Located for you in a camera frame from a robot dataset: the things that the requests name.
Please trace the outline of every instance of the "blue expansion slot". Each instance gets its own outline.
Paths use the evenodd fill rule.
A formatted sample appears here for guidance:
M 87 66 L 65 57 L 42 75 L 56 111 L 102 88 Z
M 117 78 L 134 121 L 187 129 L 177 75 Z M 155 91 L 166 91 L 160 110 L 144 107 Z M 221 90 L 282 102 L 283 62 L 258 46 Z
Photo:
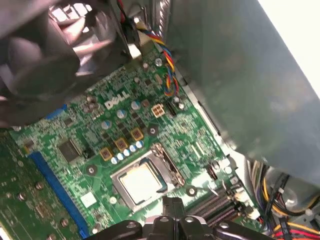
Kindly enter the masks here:
M 61 185 L 57 177 L 55 176 L 54 172 L 50 169 L 49 165 L 47 164 L 46 160 L 42 157 L 41 153 L 35 151 L 29 155 L 36 167 L 42 173 L 44 178 L 47 180 L 49 185 L 54 190 L 55 194 L 62 202 L 72 219 L 75 221 L 75 224 L 78 226 L 79 234 L 83 239 L 88 238 L 90 236 L 88 225 L 86 220 L 79 212 L 78 208 L 71 200 L 67 192 L 65 191 L 64 187 Z

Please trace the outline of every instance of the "integrated circuit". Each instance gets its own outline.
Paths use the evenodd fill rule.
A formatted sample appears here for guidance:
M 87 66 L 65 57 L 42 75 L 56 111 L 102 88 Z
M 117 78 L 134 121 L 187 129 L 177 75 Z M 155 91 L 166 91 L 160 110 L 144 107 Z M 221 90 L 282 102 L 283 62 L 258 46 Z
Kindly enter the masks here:
M 35 145 L 35 143 L 31 138 L 27 139 L 24 142 L 24 149 L 27 151 L 27 153 L 30 153 L 32 151 L 32 148 L 33 148 L 34 145 Z
M 64 141 L 63 143 L 58 145 L 57 148 L 68 163 L 71 163 L 80 156 L 76 146 L 71 139 Z
M 67 127 L 71 126 L 74 123 L 74 121 L 70 117 L 63 120 L 63 122 Z
M 126 140 L 123 137 L 120 137 L 114 143 L 115 143 L 116 147 L 119 149 L 120 152 L 122 152 L 123 150 L 125 150 L 128 147 L 128 144 L 127 144 Z
M 139 127 L 134 128 L 130 133 L 133 139 L 136 141 L 139 141 L 144 138 L 144 135 Z

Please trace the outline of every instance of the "cpu socket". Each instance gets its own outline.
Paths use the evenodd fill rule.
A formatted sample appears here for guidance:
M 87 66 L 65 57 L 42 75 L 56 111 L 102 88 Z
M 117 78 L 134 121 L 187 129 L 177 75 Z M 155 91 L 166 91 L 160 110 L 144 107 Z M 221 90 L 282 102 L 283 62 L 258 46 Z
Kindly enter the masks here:
M 110 177 L 133 212 L 185 184 L 184 178 L 159 143 Z

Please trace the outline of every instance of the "chip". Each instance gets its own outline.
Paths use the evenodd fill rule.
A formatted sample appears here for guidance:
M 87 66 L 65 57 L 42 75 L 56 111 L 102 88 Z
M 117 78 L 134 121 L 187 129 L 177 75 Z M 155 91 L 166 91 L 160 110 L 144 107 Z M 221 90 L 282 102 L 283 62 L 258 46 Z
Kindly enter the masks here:
M 69 127 L 74 121 L 72 121 L 72 119 L 68 117 L 67 119 L 63 120 L 63 122 L 67 127 Z
M 144 138 L 144 135 L 141 132 L 139 127 L 136 127 L 130 133 L 131 133 L 131 136 L 133 137 L 133 139 L 136 140 L 136 141 L 139 141 L 139 140 Z
M 150 102 L 148 101 L 148 99 L 143 100 L 141 104 L 144 108 L 147 108 L 150 106 Z
M 24 142 L 24 146 L 27 149 L 31 149 L 35 145 L 34 141 L 32 139 L 28 139 Z
M 104 132 L 104 133 L 102 134 L 102 137 L 103 137 L 104 139 L 108 139 L 108 138 L 109 138 L 109 134 L 106 133 L 106 132 Z
M 122 152 L 123 150 L 125 150 L 128 147 L 128 144 L 123 137 L 120 137 L 114 143 L 115 143 L 116 147 L 120 150 L 120 152 Z
M 74 143 L 70 139 L 58 145 L 57 148 L 68 163 L 80 156 Z
M 112 152 L 107 147 L 100 150 L 100 155 L 105 161 L 108 161 L 113 157 Z
M 125 127 L 125 125 L 124 125 L 123 123 L 119 123 L 119 124 L 118 124 L 118 128 L 119 128 L 119 129 L 123 129 L 124 127 Z
M 158 84 L 162 84 L 162 79 L 161 79 L 161 77 L 159 76 L 159 74 L 155 74 L 154 75 L 154 78 L 156 79 L 156 81 L 158 82 Z
M 119 180 L 136 205 L 151 199 L 155 192 L 163 188 L 158 174 L 147 162 L 132 168 Z
M 132 113 L 131 116 L 132 116 L 134 119 L 136 119 L 136 118 L 139 117 L 139 115 L 138 115 L 136 112 Z
M 147 79 L 147 80 L 145 80 L 145 84 L 146 84 L 147 86 L 149 86 L 150 84 L 152 84 L 152 81 L 151 81 L 150 79 Z

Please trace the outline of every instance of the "capacitor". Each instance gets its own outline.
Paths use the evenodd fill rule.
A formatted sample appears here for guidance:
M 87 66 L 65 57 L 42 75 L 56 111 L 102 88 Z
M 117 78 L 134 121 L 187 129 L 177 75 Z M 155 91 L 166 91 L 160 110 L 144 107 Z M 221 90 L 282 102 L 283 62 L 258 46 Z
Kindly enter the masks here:
M 66 218 L 62 218 L 60 221 L 60 224 L 63 228 L 67 227 L 69 225 L 69 220 Z
M 141 149 L 143 146 L 144 146 L 144 142 L 143 141 L 137 141 L 136 143 L 135 143 L 135 146 L 138 148 L 138 149 Z
M 18 199 L 19 199 L 20 201 L 25 201 L 25 200 L 27 199 L 27 195 L 26 195 L 24 192 L 20 192 L 20 193 L 18 194 Z
M 129 156 L 130 156 L 130 151 L 129 151 L 129 149 L 123 150 L 123 154 L 124 154 L 126 157 L 129 157 Z
M 138 78 L 137 76 L 133 80 L 136 84 L 140 83 L 140 78 Z
M 116 157 L 118 158 L 119 161 L 122 161 L 125 158 L 125 156 L 120 152 L 116 155 Z
M 224 172 L 225 172 L 226 174 L 231 174 L 231 173 L 232 173 L 231 167 L 226 166 L 226 167 L 224 168 Z
M 142 67 L 143 67 L 143 70 L 146 72 L 146 71 L 148 71 L 148 69 L 149 69 L 149 64 L 146 63 L 146 62 L 144 62 L 144 63 L 142 64 Z
M 92 109 L 90 109 L 88 106 L 85 106 L 84 108 L 83 108 L 83 111 L 84 111 L 84 113 L 86 113 L 86 114 L 89 114 L 89 113 L 92 113 Z
M 52 233 L 46 238 L 46 240 L 57 240 L 57 237 L 55 234 Z
M 132 153 L 134 153 L 135 151 L 137 151 L 137 147 L 136 147 L 135 145 L 130 145 L 129 149 L 130 149 L 130 151 L 131 151 Z
M 44 187 L 45 187 L 45 184 L 42 181 L 38 181 L 35 183 L 35 188 L 37 190 L 42 190 L 42 189 L 44 189 Z
M 124 119 L 127 116 L 127 112 L 125 110 L 120 109 L 116 111 L 116 115 L 118 118 Z
M 141 108 L 140 102 L 137 101 L 137 100 L 132 101 L 132 102 L 131 102 L 131 108 L 132 108 L 133 110 L 139 110 L 139 109 Z
M 162 66 L 162 59 L 161 58 L 156 58 L 154 60 L 154 64 L 157 66 L 157 67 L 161 67 Z
M 101 127 L 104 130 L 108 130 L 109 128 L 111 128 L 111 126 L 112 126 L 112 122 L 109 120 L 105 120 L 105 121 L 101 122 Z
M 100 108 L 100 104 L 99 103 L 90 103 L 89 104 L 89 109 L 94 110 L 94 109 L 98 109 L 98 108 Z
M 114 165 L 116 165 L 119 162 L 119 160 L 115 156 L 113 156 L 110 161 Z
M 175 104 L 178 104 L 178 103 L 180 102 L 180 98 L 179 98 L 178 96 L 174 96 L 174 97 L 173 97 L 173 102 L 174 102 Z
M 114 196 L 112 196 L 112 197 L 110 197 L 110 199 L 109 199 L 109 203 L 111 203 L 112 205 L 114 205 L 114 204 L 117 203 L 117 199 L 116 199 Z
M 98 101 L 96 96 L 87 96 L 86 100 L 88 103 L 96 103 Z
M 21 126 L 12 126 L 12 129 L 19 132 L 21 130 Z
M 178 104 L 178 108 L 181 109 L 181 110 L 183 110 L 183 109 L 185 108 L 185 105 L 184 105 L 183 103 L 179 103 L 179 104 Z
M 97 234 L 101 230 L 101 223 L 97 222 L 92 228 L 92 234 Z

